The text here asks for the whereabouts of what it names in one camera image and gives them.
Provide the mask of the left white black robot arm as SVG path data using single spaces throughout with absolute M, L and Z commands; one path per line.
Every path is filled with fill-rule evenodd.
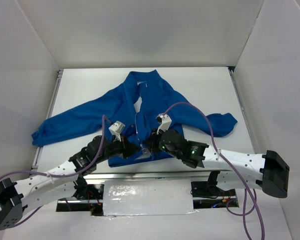
M 24 215 L 52 201 L 85 198 L 88 185 L 84 176 L 113 156 L 127 159 L 138 151 L 140 146 L 125 137 L 109 142 L 96 136 L 69 160 L 46 172 L 33 172 L 29 178 L 14 182 L 5 174 L 0 177 L 0 231 L 16 226 Z

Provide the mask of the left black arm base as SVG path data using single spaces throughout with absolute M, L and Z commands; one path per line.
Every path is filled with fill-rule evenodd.
M 103 216 L 104 184 L 88 184 L 84 178 L 75 181 L 75 193 L 59 199 L 56 212 L 88 212 L 91 216 Z

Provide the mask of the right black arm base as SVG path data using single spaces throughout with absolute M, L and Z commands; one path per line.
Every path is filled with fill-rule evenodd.
M 237 208 L 239 206 L 234 189 L 224 191 L 216 186 L 220 173 L 220 171 L 212 171 L 207 181 L 191 182 L 194 209 L 215 209 L 226 206 Z

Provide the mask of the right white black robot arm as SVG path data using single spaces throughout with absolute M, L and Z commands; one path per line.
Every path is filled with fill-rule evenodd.
M 217 196 L 246 186 L 284 199 L 288 196 L 290 167 L 275 151 L 248 154 L 215 150 L 212 145 L 189 141 L 176 130 L 153 130 L 145 145 L 151 153 L 167 153 L 190 168 L 212 168 L 207 190 Z

